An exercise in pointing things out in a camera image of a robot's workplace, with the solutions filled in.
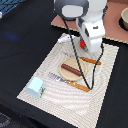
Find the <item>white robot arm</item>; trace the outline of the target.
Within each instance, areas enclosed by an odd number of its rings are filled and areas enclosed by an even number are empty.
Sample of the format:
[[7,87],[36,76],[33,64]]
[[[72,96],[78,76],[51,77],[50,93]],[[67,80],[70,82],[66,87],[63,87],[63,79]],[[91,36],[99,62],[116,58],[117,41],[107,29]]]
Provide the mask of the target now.
[[99,50],[105,35],[103,17],[107,0],[54,0],[54,11],[66,20],[76,20],[90,52]]

